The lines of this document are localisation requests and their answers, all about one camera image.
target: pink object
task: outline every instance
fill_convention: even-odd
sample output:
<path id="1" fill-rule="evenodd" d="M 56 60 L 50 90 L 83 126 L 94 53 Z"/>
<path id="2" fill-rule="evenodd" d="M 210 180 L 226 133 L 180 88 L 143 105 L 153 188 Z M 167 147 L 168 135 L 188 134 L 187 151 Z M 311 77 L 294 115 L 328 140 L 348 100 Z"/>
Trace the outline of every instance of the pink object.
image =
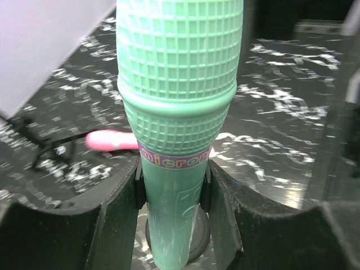
<path id="1" fill-rule="evenodd" d="M 134 133 L 111 129 L 98 130 L 87 134 L 85 144 L 91 150 L 102 152 L 139 149 Z"/>

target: black and white speckled surface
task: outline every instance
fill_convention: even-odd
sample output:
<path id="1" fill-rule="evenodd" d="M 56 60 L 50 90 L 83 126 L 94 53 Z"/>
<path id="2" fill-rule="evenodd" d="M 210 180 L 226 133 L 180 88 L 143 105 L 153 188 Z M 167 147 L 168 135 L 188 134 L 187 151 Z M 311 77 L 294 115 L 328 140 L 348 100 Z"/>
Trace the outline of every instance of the black and white speckled surface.
<path id="1" fill-rule="evenodd" d="M 297 40 L 254 40 L 244 76 L 211 158 L 239 182 L 283 204 L 301 208 L 339 67 L 335 36 L 299 34 Z M 64 137 L 93 128 L 130 131 L 117 86 L 114 13 L 21 109 L 42 136 Z M 49 160 L 45 172 L 28 168 L 34 145 L 10 127 L 0 129 L 0 199 L 34 208 L 59 204 L 121 172 L 137 152 L 100 154 L 78 142 L 70 173 Z M 156 269 L 140 211 L 133 270 Z M 211 245 L 186 269 L 216 269 Z"/>

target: toy microphone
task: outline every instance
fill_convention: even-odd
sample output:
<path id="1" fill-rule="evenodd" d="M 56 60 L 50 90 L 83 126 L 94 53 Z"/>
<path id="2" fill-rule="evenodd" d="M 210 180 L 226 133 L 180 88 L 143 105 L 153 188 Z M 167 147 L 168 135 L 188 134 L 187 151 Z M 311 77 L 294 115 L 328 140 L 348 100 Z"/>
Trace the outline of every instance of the toy microphone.
<path id="1" fill-rule="evenodd" d="M 118 88 L 161 270 L 189 256 L 210 146 L 236 93 L 242 0 L 118 0 Z"/>

